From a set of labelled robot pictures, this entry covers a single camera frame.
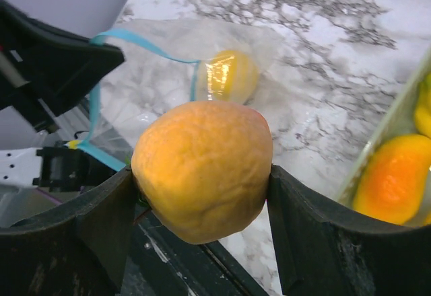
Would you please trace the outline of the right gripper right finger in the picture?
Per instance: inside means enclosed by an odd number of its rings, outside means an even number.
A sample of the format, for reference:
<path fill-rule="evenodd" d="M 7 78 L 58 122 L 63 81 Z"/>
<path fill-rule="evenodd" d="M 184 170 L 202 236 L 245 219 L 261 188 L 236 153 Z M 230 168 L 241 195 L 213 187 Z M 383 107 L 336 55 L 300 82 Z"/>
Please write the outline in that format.
<path fill-rule="evenodd" d="M 430 228 L 357 213 L 275 165 L 267 206 L 284 295 L 429 295 Z"/>

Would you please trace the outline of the clear zip top bag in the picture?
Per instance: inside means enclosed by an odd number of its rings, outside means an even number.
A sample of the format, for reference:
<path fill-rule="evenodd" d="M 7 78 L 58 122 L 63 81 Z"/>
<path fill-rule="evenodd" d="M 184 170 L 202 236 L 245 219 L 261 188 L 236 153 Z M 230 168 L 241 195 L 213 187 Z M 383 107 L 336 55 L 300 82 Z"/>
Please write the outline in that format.
<path fill-rule="evenodd" d="M 275 54 L 277 34 L 214 20 L 135 20 L 90 39 L 92 44 L 119 48 L 124 61 L 98 83 L 98 95 L 87 94 L 89 125 L 71 149 L 86 152 L 114 171 L 124 168 L 138 136 L 148 126 L 144 120 L 145 87 L 178 81 L 189 100 L 199 63 L 222 50 L 239 50 L 257 64 L 259 76 Z"/>

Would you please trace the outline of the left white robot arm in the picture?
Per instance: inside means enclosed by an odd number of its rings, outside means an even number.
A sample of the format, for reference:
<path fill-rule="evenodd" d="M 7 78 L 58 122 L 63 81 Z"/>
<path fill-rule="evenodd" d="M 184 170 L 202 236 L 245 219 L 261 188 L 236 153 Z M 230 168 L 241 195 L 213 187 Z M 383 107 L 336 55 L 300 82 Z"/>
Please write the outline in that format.
<path fill-rule="evenodd" d="M 1 107 L 13 107 L 31 127 L 55 133 L 58 117 L 124 61 L 121 50 L 30 18 L 1 0 Z M 92 155 L 63 142 L 54 147 L 1 151 L 1 184 L 79 192 L 97 186 L 115 171 Z"/>

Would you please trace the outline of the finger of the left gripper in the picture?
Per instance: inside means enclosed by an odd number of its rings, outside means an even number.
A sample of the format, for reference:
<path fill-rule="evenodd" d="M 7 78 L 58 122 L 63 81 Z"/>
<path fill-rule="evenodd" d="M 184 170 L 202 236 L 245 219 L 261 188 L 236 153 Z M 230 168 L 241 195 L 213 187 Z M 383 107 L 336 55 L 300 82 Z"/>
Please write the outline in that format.
<path fill-rule="evenodd" d="M 66 32 L 1 0 L 1 108 L 12 106 L 36 131 L 75 107 L 124 61 L 109 44 Z"/>

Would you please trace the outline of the orange yellow peach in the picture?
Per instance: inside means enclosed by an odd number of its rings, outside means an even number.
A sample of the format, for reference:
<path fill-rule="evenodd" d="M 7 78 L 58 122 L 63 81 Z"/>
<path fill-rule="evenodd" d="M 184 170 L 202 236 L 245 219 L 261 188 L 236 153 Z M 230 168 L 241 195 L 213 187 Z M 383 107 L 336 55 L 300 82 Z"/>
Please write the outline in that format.
<path fill-rule="evenodd" d="M 189 244 L 245 229 L 262 211 L 273 159 L 265 118 L 231 102 L 175 107 L 140 136 L 133 176 L 160 222 Z"/>

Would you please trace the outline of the pale green plastic basket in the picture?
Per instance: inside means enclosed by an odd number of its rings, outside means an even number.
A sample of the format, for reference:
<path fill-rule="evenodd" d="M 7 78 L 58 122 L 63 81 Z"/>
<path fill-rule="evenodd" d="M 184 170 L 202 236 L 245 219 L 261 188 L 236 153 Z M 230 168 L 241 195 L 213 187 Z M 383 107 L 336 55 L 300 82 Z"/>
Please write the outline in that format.
<path fill-rule="evenodd" d="M 429 53 L 368 140 L 336 200 L 396 225 L 430 223 Z"/>

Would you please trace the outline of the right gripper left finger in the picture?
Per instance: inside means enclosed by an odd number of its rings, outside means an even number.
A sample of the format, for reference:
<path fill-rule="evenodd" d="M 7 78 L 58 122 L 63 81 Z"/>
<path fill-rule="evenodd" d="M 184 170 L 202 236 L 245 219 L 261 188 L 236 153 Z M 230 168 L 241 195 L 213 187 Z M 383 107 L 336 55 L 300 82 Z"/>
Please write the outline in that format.
<path fill-rule="evenodd" d="M 130 168 L 53 209 L 1 229 L 2 295 L 116 295 L 133 229 Z"/>

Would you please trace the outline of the yellow lemon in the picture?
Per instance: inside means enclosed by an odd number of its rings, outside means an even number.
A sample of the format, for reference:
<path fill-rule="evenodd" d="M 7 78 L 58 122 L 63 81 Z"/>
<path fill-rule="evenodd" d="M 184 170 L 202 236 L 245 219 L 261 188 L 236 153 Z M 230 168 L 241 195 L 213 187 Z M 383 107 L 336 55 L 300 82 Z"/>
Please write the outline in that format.
<path fill-rule="evenodd" d="M 258 81 L 258 66 L 249 55 L 239 50 L 222 50 L 213 59 L 199 63 L 194 99 L 245 104 Z"/>

